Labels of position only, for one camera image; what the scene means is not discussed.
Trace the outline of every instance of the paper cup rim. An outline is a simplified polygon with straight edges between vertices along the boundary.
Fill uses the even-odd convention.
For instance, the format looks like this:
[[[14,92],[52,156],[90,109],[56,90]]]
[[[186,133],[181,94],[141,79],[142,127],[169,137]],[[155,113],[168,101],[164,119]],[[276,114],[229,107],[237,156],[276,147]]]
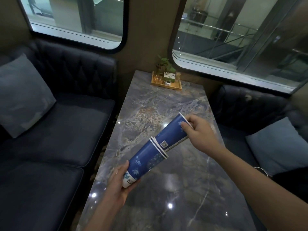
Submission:
[[[162,148],[160,147],[160,145],[159,145],[159,143],[157,142],[156,138],[155,138],[155,137],[153,138],[152,136],[151,136],[151,138],[152,138],[153,142],[156,143],[156,145],[159,147],[159,149],[161,150],[161,152],[162,152],[163,154],[165,154],[165,156],[168,158],[169,156],[168,156],[167,153],[164,151],[164,149],[162,149]]]
[[[156,144],[151,140],[151,138],[150,138],[149,140],[150,140],[150,142],[154,145],[154,147],[156,148],[156,150],[157,150],[165,159],[167,159],[167,157],[164,156],[164,154],[157,148]]]
[[[187,119],[184,117],[184,115],[181,114],[181,116],[182,116],[182,117],[185,119],[185,121],[190,125],[190,127],[193,128],[192,125],[189,123],[189,121],[187,121]]]

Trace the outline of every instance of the gray marble tabletop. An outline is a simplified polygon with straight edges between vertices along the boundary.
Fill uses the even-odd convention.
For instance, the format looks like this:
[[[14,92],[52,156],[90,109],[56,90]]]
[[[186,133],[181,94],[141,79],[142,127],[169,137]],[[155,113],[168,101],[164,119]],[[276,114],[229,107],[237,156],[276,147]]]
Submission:
[[[182,81],[182,91],[151,85],[136,71],[96,175],[77,231],[104,195],[110,172],[130,159],[179,112],[208,120],[223,144],[201,85]],[[142,177],[111,230],[256,230],[243,195],[224,170],[187,139]]]

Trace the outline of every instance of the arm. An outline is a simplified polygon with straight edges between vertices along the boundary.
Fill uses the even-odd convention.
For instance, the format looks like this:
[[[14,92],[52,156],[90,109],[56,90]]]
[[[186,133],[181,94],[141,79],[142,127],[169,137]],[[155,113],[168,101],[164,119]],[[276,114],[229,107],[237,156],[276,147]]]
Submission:
[[[110,176],[104,197],[97,206],[84,231],[108,231],[110,229],[116,214],[124,205],[129,192],[140,181],[136,181],[127,188],[122,187],[123,175],[128,169],[128,166],[129,162],[127,160],[125,164],[115,168]]]
[[[307,229],[307,203],[221,146],[206,120],[195,115],[187,120],[194,129],[184,122],[181,126],[191,143],[220,164],[267,229]]]

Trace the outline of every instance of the tissue box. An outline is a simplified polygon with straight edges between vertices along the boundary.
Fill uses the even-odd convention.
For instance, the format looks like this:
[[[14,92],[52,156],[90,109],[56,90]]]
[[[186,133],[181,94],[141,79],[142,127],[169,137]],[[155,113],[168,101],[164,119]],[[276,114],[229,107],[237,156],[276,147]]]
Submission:
[[[170,81],[170,82],[175,82],[175,74],[174,73],[166,73],[166,72],[164,72],[164,80],[165,81]]]

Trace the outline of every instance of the window frame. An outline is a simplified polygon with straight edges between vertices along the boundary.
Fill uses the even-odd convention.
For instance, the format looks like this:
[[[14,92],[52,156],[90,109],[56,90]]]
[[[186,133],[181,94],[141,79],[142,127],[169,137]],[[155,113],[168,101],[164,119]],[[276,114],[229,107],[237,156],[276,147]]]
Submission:
[[[81,46],[82,48],[85,48],[85,49],[100,51],[106,54],[115,54],[121,51],[127,42],[128,21],[129,21],[129,1],[130,0],[123,0],[122,40],[117,47],[113,49],[106,49],[98,45],[102,45],[105,43],[108,44],[111,42],[109,40],[98,38],[98,37],[93,37],[93,36],[86,35],[83,33],[73,32],[73,31],[66,30],[66,29],[56,29],[56,27],[53,27],[53,26],[48,26],[48,25],[43,26],[44,24],[37,25],[34,23],[30,23],[30,20],[25,12],[25,9],[21,3],[21,0],[17,0],[18,5],[22,11],[24,19],[28,25],[28,28],[32,36],[45,38],[45,39],[52,40],[52,41],[57,41],[57,42],[67,44],[67,45],[72,45],[72,46],[77,46],[77,47]]]
[[[228,71],[227,69],[222,69],[218,67],[214,68],[210,65],[201,65],[201,63],[193,61],[185,62],[185,59],[181,63],[179,63],[181,65],[179,66],[176,63],[179,61],[179,59],[176,58],[173,53],[173,46],[181,23],[181,18],[185,9],[186,2],[187,0],[180,0],[179,7],[175,16],[175,22],[173,24],[173,29],[169,40],[169,45],[167,48],[167,56],[176,70],[183,73],[189,73],[199,77],[209,78],[212,80],[220,81],[235,86],[241,86],[249,89],[258,90],[260,92],[271,93],[285,98],[289,98],[295,91],[299,89],[296,88],[293,91],[288,92],[287,91],[288,89],[279,89],[279,86],[276,85],[272,86],[271,82],[260,81],[249,75]]]

